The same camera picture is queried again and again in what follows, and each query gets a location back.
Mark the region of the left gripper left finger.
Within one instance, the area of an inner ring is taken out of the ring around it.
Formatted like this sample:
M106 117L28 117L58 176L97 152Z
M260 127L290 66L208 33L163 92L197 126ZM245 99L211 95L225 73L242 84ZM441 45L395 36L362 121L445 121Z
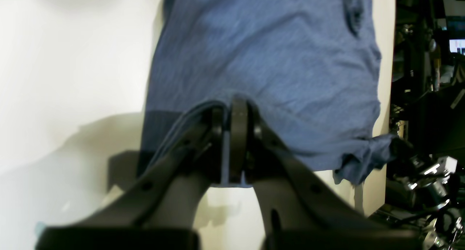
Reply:
M73 225L48 227L38 250L200 250L196 210L221 180L225 110L199 113L170 150L122 196Z

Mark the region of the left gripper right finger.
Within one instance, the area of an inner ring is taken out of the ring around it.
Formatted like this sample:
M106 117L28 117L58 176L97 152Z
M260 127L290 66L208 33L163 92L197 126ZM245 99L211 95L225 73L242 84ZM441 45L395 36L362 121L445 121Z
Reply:
M253 186L263 250L420 250L418 233L366 219L296 159L254 104L230 106L229 182Z

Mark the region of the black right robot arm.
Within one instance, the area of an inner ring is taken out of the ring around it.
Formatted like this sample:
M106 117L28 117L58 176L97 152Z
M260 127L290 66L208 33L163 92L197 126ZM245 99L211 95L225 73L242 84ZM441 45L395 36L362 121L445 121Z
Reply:
M420 154L400 138L390 150L394 160L387 164L385 204L370 219L418 232L424 250L463 250L464 170L458 160Z

